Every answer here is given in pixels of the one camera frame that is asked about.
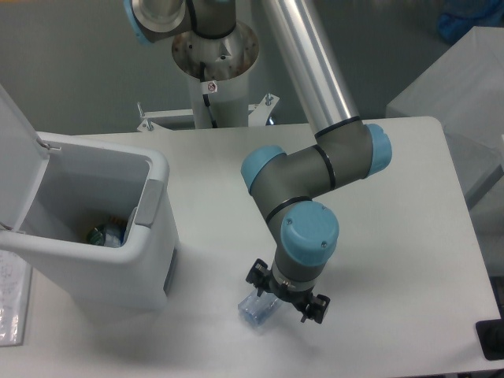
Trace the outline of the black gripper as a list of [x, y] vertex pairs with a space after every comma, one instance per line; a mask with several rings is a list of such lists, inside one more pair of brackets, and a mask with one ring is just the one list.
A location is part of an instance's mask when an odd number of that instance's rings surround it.
[[321, 324], [331, 299], [325, 295], [313, 296], [315, 279], [295, 281], [284, 276], [275, 276], [275, 273], [279, 273], [275, 266], [269, 269], [268, 265], [258, 258], [250, 268], [246, 282], [257, 289], [257, 296], [261, 296], [263, 292], [270, 293], [299, 309], [302, 313], [302, 323], [312, 320]]

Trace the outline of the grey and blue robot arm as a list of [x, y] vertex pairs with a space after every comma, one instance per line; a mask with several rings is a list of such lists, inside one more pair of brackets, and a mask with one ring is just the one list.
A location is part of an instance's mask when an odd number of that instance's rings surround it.
[[[253, 292], [239, 304], [250, 325], [262, 325], [283, 302], [303, 320], [321, 323], [330, 300], [313, 288], [339, 237], [335, 214], [317, 198], [384, 170], [391, 142], [365, 124], [351, 101], [317, 12], [308, 1], [265, 1], [266, 16], [316, 142], [293, 154], [263, 146], [241, 174], [272, 237], [272, 264], [256, 260], [246, 281]], [[233, 1], [126, 1], [136, 38], [172, 40], [172, 56], [189, 82], [197, 128], [247, 125], [246, 76], [258, 59], [255, 33]]]

